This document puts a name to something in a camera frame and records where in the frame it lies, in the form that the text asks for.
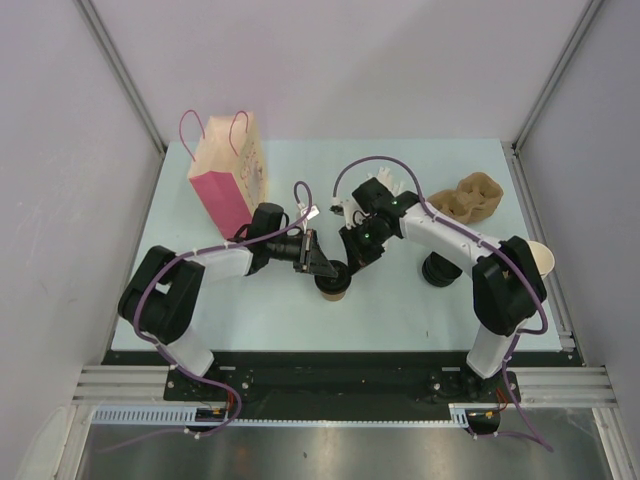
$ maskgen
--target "wire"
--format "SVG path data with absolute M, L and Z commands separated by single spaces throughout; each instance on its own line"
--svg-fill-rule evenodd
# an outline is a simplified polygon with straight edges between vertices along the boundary
M 199 402 L 203 404 L 205 407 L 209 407 L 209 410 L 211 410 L 212 412 L 217 409 L 217 407 L 214 407 L 210 403 L 203 402 L 202 400 L 199 400 Z
M 298 196 L 298 187 L 303 187 L 306 192 L 307 192 L 307 198 L 308 198 L 308 204 L 309 205 L 313 205 L 313 198 L 311 195 L 311 189 L 309 188 L 309 185 L 307 185 L 305 182 L 299 180 L 297 181 L 294 186 L 293 186 L 293 192 L 294 192 L 294 196 L 296 198 L 296 200 L 299 199 Z M 297 219 L 295 222 L 293 222 L 291 225 L 284 227 L 280 230 L 277 230 L 275 232 L 269 233 L 267 235 L 263 235 L 261 237 L 256 237 L 256 238 L 252 238 L 250 240 L 245 240 L 243 242 L 240 243 L 230 243 L 230 244 L 225 244 L 225 245 L 216 245 L 213 247 L 207 247 L 207 248 L 201 248 L 200 250 L 196 250 L 191 251 L 191 252 L 185 252 L 181 255 L 176 255 L 172 260 L 170 260 L 164 267 L 162 267 L 160 269 L 160 271 L 156 274 L 155 277 L 153 277 L 153 279 L 151 280 L 151 282 L 149 283 L 149 285 L 147 286 L 147 288 L 145 288 L 144 292 L 142 293 L 142 296 L 140 297 L 140 300 L 138 302 L 138 305 L 136 307 L 135 313 L 133 315 L 133 330 L 136 333 L 136 335 L 141 338 L 142 340 L 146 341 L 146 342 L 150 342 L 153 343 L 156 347 L 156 349 L 158 350 L 158 353 L 169 363 L 169 365 L 174 365 L 176 370 L 178 370 L 180 373 L 182 373 L 184 376 L 195 380 L 197 382 L 201 382 L 207 385 L 211 385 L 213 387 L 217 387 L 217 388 L 222 388 L 224 390 L 226 390 L 228 392 L 228 394 L 231 394 L 234 398 L 235 401 L 237 402 L 237 407 L 235 409 L 235 411 L 233 412 L 233 414 L 231 416 L 229 416 L 226 420 L 224 420 L 220 425 L 218 425 L 216 428 L 207 431 L 207 432 L 199 432 L 196 434 L 196 438 L 203 438 L 203 437 L 209 437 L 211 435 L 214 435 L 222 430 L 224 430 L 231 422 L 233 422 L 236 418 L 238 418 L 238 416 L 240 415 L 240 412 L 242 411 L 242 398 L 240 397 L 240 394 L 231 386 L 225 384 L 225 383 L 221 383 L 221 382 L 216 382 L 215 380 L 210 380 L 208 378 L 204 378 L 200 375 L 196 375 L 192 372 L 190 372 L 189 370 L 187 370 L 186 368 L 182 367 L 181 365 L 178 364 L 178 362 L 171 356 L 171 354 L 169 354 L 169 352 L 164 348 L 163 345 L 159 344 L 157 342 L 157 340 L 149 335 L 146 335 L 144 332 L 142 332 L 140 330 L 140 316 L 142 314 L 142 309 L 144 308 L 144 304 L 147 302 L 147 299 L 149 298 L 149 295 L 151 295 L 151 292 L 154 291 L 156 285 L 158 284 L 158 282 L 160 281 L 160 279 L 162 277 L 164 277 L 164 275 L 171 270 L 178 262 L 182 261 L 182 260 L 186 260 L 188 258 L 194 257 L 196 255 L 206 255 L 209 253 L 213 253 L 213 252 L 219 252 L 221 250 L 225 250 L 225 249 L 235 249 L 235 248 L 242 248 L 242 247 L 246 247 L 248 245 L 253 245 L 254 243 L 258 243 L 258 242 L 263 242 L 265 240 L 269 240 L 270 238 L 274 238 L 277 237 L 278 235 L 282 235 L 283 233 L 288 232 L 289 230 L 292 230 L 296 227 L 298 227 L 298 225 L 302 224 L 302 222 L 304 222 L 307 219 L 307 216 L 309 215 L 309 212 L 311 211 L 311 209 L 307 209 L 307 211 L 304 213 L 304 215 L 302 215 L 299 219 Z M 117 450 L 119 448 L 122 447 L 126 447 L 129 445 L 133 445 L 136 444 L 138 442 L 141 442 L 143 440 L 146 440 L 148 438 L 152 438 L 152 437 L 156 437 L 158 435 L 162 435 L 165 433 L 178 433 L 178 432 L 184 432 L 183 429 L 178 429 L 178 428 L 166 428 L 166 429 L 162 429 L 162 430 L 157 430 L 155 432 L 151 432 L 148 433 L 146 435 L 141 435 L 139 437 L 136 438 L 132 438 L 130 440 L 126 440 L 124 442 L 118 443 L 116 445 L 112 445 L 110 447 L 98 450 L 99 453 L 108 453 L 108 452 L 112 452 L 114 450 Z
M 500 390 L 500 387 L 496 388 L 496 396 L 498 397 L 498 412 L 504 412 L 509 406 L 509 401 L 507 397 L 504 396 L 504 393 L 502 393 L 502 390 Z
M 249 224 L 245 223 L 243 226 L 241 226 L 238 231 L 236 232 L 236 234 L 233 236 L 233 238 L 242 238 L 241 235 L 244 233 L 244 231 L 249 228 Z
M 487 248 L 492 253 L 495 253 L 496 256 L 498 258 L 500 258 L 500 260 L 502 260 L 504 263 L 506 263 L 507 266 L 509 267 L 509 269 L 513 273 L 516 274 L 516 276 L 518 277 L 518 279 L 520 280 L 522 285 L 525 287 L 525 290 L 527 290 L 527 293 L 531 297 L 531 300 L 533 301 L 533 303 L 534 303 L 534 305 L 536 307 L 536 310 L 540 314 L 540 319 L 542 321 L 542 326 L 540 327 L 539 330 L 530 330 L 530 329 L 523 328 L 523 329 L 519 329 L 519 330 L 516 331 L 516 334 L 514 335 L 513 341 L 511 343 L 511 346 L 509 347 L 509 349 L 507 350 L 507 353 L 505 354 L 504 358 L 502 359 L 502 378 L 503 378 L 503 380 L 505 382 L 505 385 L 506 385 L 506 388 L 507 388 L 507 393 L 511 397 L 511 401 L 513 402 L 513 404 L 515 405 L 516 409 L 518 410 L 518 413 L 520 414 L 520 417 L 522 418 L 524 423 L 527 425 L 527 427 L 529 428 L 531 433 L 533 433 L 533 436 L 527 435 L 525 433 L 520 433 L 520 432 L 500 432 L 498 435 L 507 436 L 507 437 L 527 438 L 529 440 L 532 440 L 532 441 L 542 445 L 545 449 L 547 449 L 547 451 L 553 452 L 553 447 L 547 443 L 547 441 L 542 437 L 542 435 L 540 435 L 538 433 L 538 431 L 535 429 L 535 427 L 531 424 L 529 418 L 527 417 L 527 415 L 525 414 L 522 406 L 520 405 L 520 402 L 518 402 L 518 399 L 516 398 L 515 394 L 509 388 L 509 378 L 507 376 L 507 363 L 511 359 L 511 355 L 513 354 L 513 352 L 514 352 L 514 350 L 516 348 L 516 345 L 518 344 L 518 341 L 520 339 L 520 334 L 528 333 L 528 334 L 531 334 L 531 335 L 544 335 L 549 329 L 549 320 L 547 319 L 547 315 L 546 315 L 546 313 L 544 311 L 544 308 L 542 307 L 542 302 L 540 302 L 540 299 L 538 298 L 538 295 L 536 294 L 535 290 L 533 289 L 533 287 L 531 286 L 531 284 L 527 280 L 527 277 L 524 276 L 524 274 L 520 271 L 520 269 L 517 267 L 517 265 L 515 263 L 513 263 L 513 261 L 509 257 L 507 257 L 498 248 L 496 248 L 493 245 L 491 245 L 489 242 L 486 242 L 485 240 L 483 240 L 482 237 L 479 234 L 477 234 L 477 233 L 475 233 L 475 232 L 473 232 L 471 230 L 468 230 L 467 228 L 465 228 L 464 226 L 462 226 L 461 224 L 459 224 L 455 220 L 451 220 L 451 219 L 449 219 L 448 217 L 446 217 L 444 215 L 440 215 L 437 211 L 432 210 L 430 204 L 424 198 L 424 195 L 422 193 L 422 188 L 420 187 L 420 182 L 419 182 L 418 177 L 416 176 L 416 174 L 413 172 L 413 170 L 411 170 L 411 168 L 406 163 L 404 163 L 404 162 L 402 162 L 402 161 L 400 161 L 400 160 L 398 160 L 396 158 L 388 157 L 388 156 L 385 156 L 385 155 L 373 155 L 373 156 L 361 158 L 359 160 L 356 160 L 355 162 L 350 163 L 349 165 L 347 165 L 345 168 L 342 169 L 342 171 L 338 175 L 338 178 L 336 178 L 336 182 L 333 185 L 333 197 L 334 198 L 338 197 L 338 186 L 340 185 L 340 180 L 342 180 L 342 177 L 345 175 L 345 173 L 347 173 L 347 171 L 349 171 L 350 169 L 352 169 L 356 165 L 359 165 L 359 164 L 365 163 L 365 162 L 370 162 L 372 160 L 384 160 L 384 161 L 388 161 L 388 162 L 391 162 L 391 163 L 395 163 L 396 165 L 399 165 L 400 167 L 402 167 L 409 174 L 409 176 L 411 177 L 411 180 L 413 180 L 413 183 L 414 183 L 414 185 L 416 187 L 416 193 L 418 194 L 418 200 L 420 202 L 420 205 L 422 205 L 422 208 L 425 211 L 425 213 L 427 214 L 427 216 L 429 216 L 432 220 L 434 220 L 436 222 L 439 222 L 439 223 L 441 223 L 443 225 L 446 225 L 447 227 L 453 229 L 454 231 L 456 231 L 458 233 L 461 233 L 465 237 L 467 237 L 470 240 L 473 240 L 474 242 L 476 242 L 478 245 Z
M 249 115 L 244 110 L 238 110 L 236 112 L 235 117 L 233 117 L 233 120 L 231 121 L 231 126 L 229 127 L 229 145 L 231 145 L 233 153 L 236 154 L 236 157 L 238 156 L 238 151 L 236 150 L 236 147 L 233 146 L 233 142 L 231 141 L 231 132 L 233 131 L 233 126 L 235 125 L 236 120 L 238 119 L 238 115 L 240 115 L 241 113 L 244 114 L 244 116 L 247 118 L 247 123 L 244 126 L 244 133 L 247 133 L 249 131 Z
M 182 136 L 182 121 L 184 120 L 184 117 L 187 116 L 187 114 L 189 113 L 193 113 L 196 118 L 198 119 L 198 124 L 200 125 L 200 130 L 202 130 L 202 138 L 204 138 L 204 127 L 202 126 L 202 120 L 200 120 L 200 115 L 198 115 L 198 112 L 196 112 L 195 110 L 187 110 L 186 112 L 184 112 L 182 114 L 182 117 L 180 117 L 180 124 L 178 125 L 178 135 L 180 135 L 180 141 L 182 142 L 182 146 L 184 147 L 184 149 L 189 152 L 189 155 L 191 155 L 191 160 L 193 160 L 194 162 L 196 161 L 196 157 L 193 154 L 193 152 L 191 150 L 189 150 L 189 147 L 187 147 L 187 144 L 184 141 L 184 137 Z
M 355 212 L 353 212 L 353 215 L 351 215 L 351 223 L 353 223 L 354 225 L 357 225 L 356 213 L 359 213 L 360 215 L 362 215 L 362 218 L 367 218 L 367 216 L 364 214 L 362 210 L 356 210 Z

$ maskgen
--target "metal floor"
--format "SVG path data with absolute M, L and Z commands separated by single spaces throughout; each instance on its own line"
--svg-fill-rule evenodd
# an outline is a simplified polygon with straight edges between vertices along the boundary
M 149 432 L 91 428 L 78 480 L 611 479 L 591 410 L 536 410 L 530 417 L 555 447 L 512 438 L 473 439 L 460 429 L 232 427 L 211 438 L 180 433 L 107 454 Z M 502 430 L 521 430 L 517 412 Z

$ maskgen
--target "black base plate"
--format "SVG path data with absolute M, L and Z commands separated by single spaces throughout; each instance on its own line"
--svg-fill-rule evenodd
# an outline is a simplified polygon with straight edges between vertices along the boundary
M 242 396 L 241 418 L 294 421 L 448 420 L 449 403 L 497 403 L 498 375 L 470 394 L 468 376 L 441 368 L 247 368 L 212 370 L 208 377 Z M 510 383 L 517 379 L 509 372 Z M 224 390 L 203 385 L 172 370 L 167 401 L 226 401 Z

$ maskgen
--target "white paper cup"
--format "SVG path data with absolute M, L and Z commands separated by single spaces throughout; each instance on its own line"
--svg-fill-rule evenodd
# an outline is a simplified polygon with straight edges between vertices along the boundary
M 545 278 L 556 266 L 556 257 L 553 256 L 553 252 L 549 250 L 549 247 L 542 243 L 534 242 L 533 240 L 527 240 L 527 243 L 531 249 L 531 254 L 536 262 L 540 276 Z

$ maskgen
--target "metal frame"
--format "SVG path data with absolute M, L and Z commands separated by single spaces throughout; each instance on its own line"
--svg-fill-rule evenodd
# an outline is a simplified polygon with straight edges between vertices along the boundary
M 156 189 L 158 188 L 158 180 L 160 179 L 160 174 L 162 173 L 162 163 L 157 165 L 157 168 L 154 171 L 150 171 L 149 174 L 153 175 L 153 187 L 149 189 L 149 196 L 146 199 L 145 213 L 140 219 L 139 224 L 137 225 L 137 240 L 134 247 L 130 250 L 129 256 L 127 258 L 129 268 L 127 269 L 125 275 L 122 276 L 121 285 L 119 291 L 124 291 L 133 275 L 133 268 L 135 266 L 135 259 L 138 253 L 138 249 L 140 248 L 140 242 L 142 241 L 142 233 L 144 232 L 144 227 L 147 224 L 147 218 L 149 217 L 149 212 L 151 211 L 151 203 L 153 202 L 153 198 L 156 194 Z M 113 337 L 116 334 L 116 327 L 118 326 L 118 314 L 117 312 L 113 312 L 113 316 L 111 317 L 111 327 L 109 328 L 108 335 L 105 335 L 102 344 L 100 345 L 100 349 L 98 350 L 98 360 L 101 361 L 106 355 L 109 348 L 111 348 L 111 344 L 113 343 Z
M 163 155 L 166 146 L 95 6 L 91 0 L 74 0 L 74 3 L 151 142 Z M 539 120 L 604 3 L 605 0 L 590 0 L 588 2 L 517 137 L 513 143 L 505 148 L 505 157 L 523 207 L 527 228 L 532 238 L 541 241 L 545 241 L 544 231 L 535 210 L 518 152 Z M 563 349 L 568 352 L 567 355 L 571 355 L 576 344 L 573 341 L 569 309 L 557 276 L 552 274 L 547 283 L 550 303 L 554 310 L 554 316 L 559 322 L 558 331 L 561 343 Z M 518 375 L 522 404 L 527 408 L 591 408 L 614 478 L 637 478 L 635 472 L 639 471 L 638 465 L 635 463 L 636 460 L 628 446 L 625 426 L 604 368 L 513 368 L 510 370 Z M 56 480 L 75 479 L 82 460 L 91 419 L 98 408 L 109 405 L 116 411 L 119 408 L 125 411 L 131 406 L 138 405 L 153 406 L 162 411 L 162 409 L 175 409 L 176 405 L 180 408 L 201 406 L 199 403 L 166 402 L 163 400 L 167 373 L 168 367 L 85 367 L 73 397 L 73 420 Z M 211 406 L 224 407 L 224 404 L 214 402 Z M 459 404 L 452 407 L 465 408 L 466 406 L 468 405 Z M 417 423 L 419 423 L 416 425 L 418 427 L 425 426 L 420 424 L 421 422 Z M 244 422 L 244 424 L 270 425 L 269 422 Z M 287 426 L 300 424 L 302 426 L 301 422 L 281 422 L 280 424 Z M 371 425 L 393 427 L 395 423 L 387 422 L 384 425 L 373 423 Z M 304 426 L 313 425 L 310 422 L 304 422 Z
M 513 368 L 519 380 L 522 405 L 526 408 L 591 408 L 615 479 L 635 479 L 637 465 L 627 446 L 615 395 L 604 367 L 586 368 Z M 83 369 L 73 397 L 76 409 L 56 480 L 73 480 L 80 467 L 91 418 L 99 408 L 134 410 L 131 406 L 150 406 L 155 410 L 200 406 L 200 403 L 167 402 L 163 392 L 168 367 L 87 366 Z M 211 407 L 224 407 L 222 402 Z M 460 409 L 470 405 L 451 405 L 451 422 L 334 422 L 336 426 L 416 428 L 460 425 Z M 326 422 L 237 422 L 242 426 L 334 426 Z
M 213 405 L 199 405 L 187 407 L 184 405 L 101 405 L 96 407 L 93 425 L 148 425 L 175 427 L 215 427 L 218 421 L 201 421 L 197 419 L 198 411 L 215 408 Z M 451 406 L 450 420 L 399 421 L 385 422 L 384 426 L 398 426 L 403 428 L 467 428 L 466 412 L 464 409 Z M 356 426 L 363 428 L 380 427 L 380 422 L 340 422 L 340 421 L 297 421 L 297 420 L 248 420 L 237 419 L 230 427 L 345 427 Z
M 510 368 L 518 376 L 521 404 L 527 408 L 614 408 L 616 398 L 604 367 Z M 73 396 L 74 405 L 176 405 L 199 402 L 163 399 L 169 367 L 87 366 Z M 455 404 L 456 407 L 482 404 Z M 224 408 L 224 402 L 211 407 Z
M 562 53 L 560 54 L 560 57 L 558 58 L 556 64 L 553 66 L 549 78 L 547 78 L 542 91 L 538 94 L 538 97 L 536 98 L 533 107 L 529 111 L 524 124 L 520 128 L 518 135 L 516 135 L 516 138 L 513 141 L 513 147 L 516 152 L 520 152 L 520 150 L 522 150 L 522 147 L 527 141 L 531 130 L 538 122 L 542 111 L 547 106 L 547 103 L 549 103 L 549 99 L 558 87 L 560 80 L 562 80 L 562 78 L 564 77 L 564 74 L 567 71 L 567 67 L 582 45 L 587 32 L 593 25 L 593 22 L 596 19 L 605 1 L 606 0 L 590 0 L 582 11 L 582 15 L 578 19 L 576 26 L 571 32 L 567 43 L 564 45 Z
M 548 244 L 549 242 L 544 233 L 540 217 L 538 216 L 533 202 L 529 183 L 527 182 L 527 178 L 525 177 L 524 170 L 522 168 L 520 156 L 515 152 L 514 148 L 508 144 L 503 144 L 503 150 L 511 173 L 511 179 L 515 186 L 516 195 L 518 196 L 518 201 L 522 208 L 529 236 L 532 240 Z M 585 352 L 579 348 L 579 343 L 577 345 L 574 340 L 575 331 L 571 321 L 569 307 L 558 280 L 557 272 L 551 272 L 546 278 L 545 283 L 549 294 L 549 305 L 553 311 L 553 317 L 556 321 L 558 335 L 560 336 L 560 344 L 562 345 L 563 350 L 571 352 L 575 348 L 578 348 L 581 358 L 587 361 L 588 359 L 585 357 Z
M 107 32 L 104 22 L 100 18 L 96 7 L 93 5 L 91 0 L 73 0 L 73 3 L 78 7 L 78 11 L 84 19 L 87 28 L 91 32 L 96 45 L 102 52 L 102 55 L 113 72 L 118 84 L 122 87 L 125 97 L 142 123 L 142 126 L 149 136 L 149 140 L 151 140 L 151 143 L 153 143 L 153 146 L 156 148 L 160 156 L 164 158 L 167 146 L 162 141 L 160 132 L 158 131 L 153 118 L 151 118 L 151 114 L 149 113 L 140 92 L 133 82 L 127 67 L 122 61 L 109 32 Z

